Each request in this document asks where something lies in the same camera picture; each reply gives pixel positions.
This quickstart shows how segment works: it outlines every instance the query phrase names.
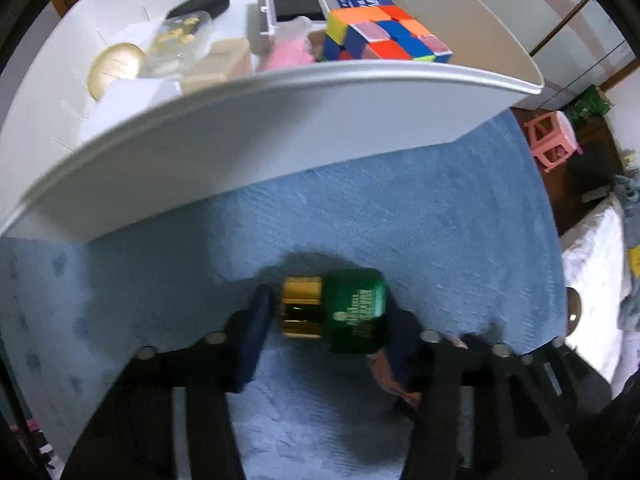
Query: gold cap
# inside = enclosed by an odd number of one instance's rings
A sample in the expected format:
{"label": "gold cap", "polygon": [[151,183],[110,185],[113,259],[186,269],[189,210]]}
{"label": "gold cap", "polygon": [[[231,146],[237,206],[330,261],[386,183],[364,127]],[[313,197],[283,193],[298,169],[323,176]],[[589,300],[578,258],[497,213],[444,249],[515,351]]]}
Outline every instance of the gold cap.
{"label": "gold cap", "polygon": [[282,285],[282,333],[287,337],[320,337],[324,308],[320,278],[286,278]]}
{"label": "gold cap", "polygon": [[86,87],[96,101],[116,79],[135,79],[145,57],[133,43],[116,43],[95,58],[87,76]]}

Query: digital device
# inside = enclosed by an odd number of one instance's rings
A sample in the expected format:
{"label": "digital device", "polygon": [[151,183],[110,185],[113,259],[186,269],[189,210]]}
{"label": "digital device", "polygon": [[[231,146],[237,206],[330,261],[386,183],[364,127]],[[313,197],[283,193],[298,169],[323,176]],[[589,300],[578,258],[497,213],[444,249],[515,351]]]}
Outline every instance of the digital device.
{"label": "digital device", "polygon": [[260,7],[260,35],[269,48],[278,24],[306,16],[312,22],[311,32],[322,32],[326,28],[329,7],[325,0],[258,0]]}

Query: green can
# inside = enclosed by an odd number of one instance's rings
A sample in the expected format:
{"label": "green can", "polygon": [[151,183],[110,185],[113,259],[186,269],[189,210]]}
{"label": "green can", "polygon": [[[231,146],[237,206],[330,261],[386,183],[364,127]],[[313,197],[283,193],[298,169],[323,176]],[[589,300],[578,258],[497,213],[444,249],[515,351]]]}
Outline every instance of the green can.
{"label": "green can", "polygon": [[370,354],[383,345],[386,286],[376,269],[345,269],[314,278],[287,278],[282,331],[321,338],[331,352]]}

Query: bolt head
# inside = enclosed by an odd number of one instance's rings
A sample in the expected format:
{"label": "bolt head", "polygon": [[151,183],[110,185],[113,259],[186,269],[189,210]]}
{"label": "bolt head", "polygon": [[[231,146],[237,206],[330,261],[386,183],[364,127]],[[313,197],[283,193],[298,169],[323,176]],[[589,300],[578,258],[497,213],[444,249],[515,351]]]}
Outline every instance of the bolt head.
{"label": "bolt head", "polygon": [[147,361],[156,356],[158,351],[153,346],[142,346],[138,348],[136,357],[141,361]]}
{"label": "bolt head", "polygon": [[498,357],[509,357],[511,355],[511,350],[509,347],[503,343],[498,343],[491,348],[491,352]]}
{"label": "bolt head", "polygon": [[551,341],[551,345],[553,346],[553,348],[560,348],[561,346],[564,345],[564,337],[559,335],[555,338],[553,338],[553,340]]}
{"label": "bolt head", "polygon": [[442,336],[435,330],[423,330],[420,334],[420,339],[425,343],[439,343],[442,341]]}
{"label": "bolt head", "polygon": [[204,338],[204,342],[209,345],[220,345],[226,341],[224,332],[211,332]]}

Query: pink stool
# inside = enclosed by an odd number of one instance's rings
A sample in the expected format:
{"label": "pink stool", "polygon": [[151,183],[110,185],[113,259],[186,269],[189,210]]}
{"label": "pink stool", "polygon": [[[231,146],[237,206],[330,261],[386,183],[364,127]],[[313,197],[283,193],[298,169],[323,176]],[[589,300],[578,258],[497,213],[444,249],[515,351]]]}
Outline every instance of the pink stool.
{"label": "pink stool", "polygon": [[[551,129],[542,125],[543,121],[549,121]],[[573,155],[574,152],[582,154],[582,150],[575,139],[574,129],[562,112],[549,112],[524,123],[529,136],[531,153],[544,165],[548,173]]]}

